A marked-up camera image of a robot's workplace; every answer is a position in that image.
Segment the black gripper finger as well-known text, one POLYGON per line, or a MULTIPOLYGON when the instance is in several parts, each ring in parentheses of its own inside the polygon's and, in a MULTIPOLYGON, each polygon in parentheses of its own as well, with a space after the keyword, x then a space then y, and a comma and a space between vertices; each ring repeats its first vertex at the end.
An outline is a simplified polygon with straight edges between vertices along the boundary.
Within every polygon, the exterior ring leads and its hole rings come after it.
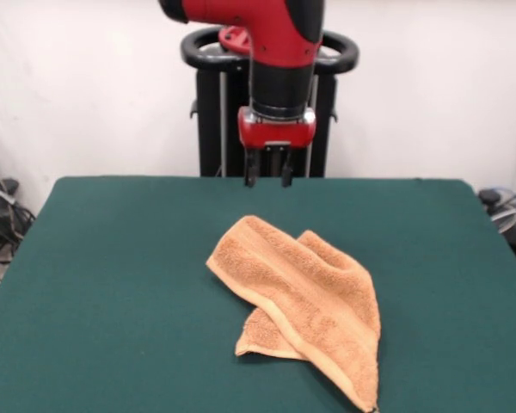
POLYGON ((288 188, 292 185, 292 173, 292 149, 288 148, 285 150, 285 158, 280 172, 281 185, 283 188, 288 188))
POLYGON ((259 149, 245 149, 244 185, 246 187, 252 188, 260 176, 260 155, 261 151, 259 149))

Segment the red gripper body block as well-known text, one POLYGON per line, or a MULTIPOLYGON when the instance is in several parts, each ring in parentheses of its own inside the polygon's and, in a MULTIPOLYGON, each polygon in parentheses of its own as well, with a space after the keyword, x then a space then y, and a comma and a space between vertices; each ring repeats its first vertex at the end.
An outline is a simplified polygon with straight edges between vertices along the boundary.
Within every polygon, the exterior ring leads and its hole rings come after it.
POLYGON ((247 149, 262 150, 267 146, 305 148, 316 132, 316 114, 307 108, 296 120, 269 120, 250 107, 241 107, 237 114, 240 141, 247 149))

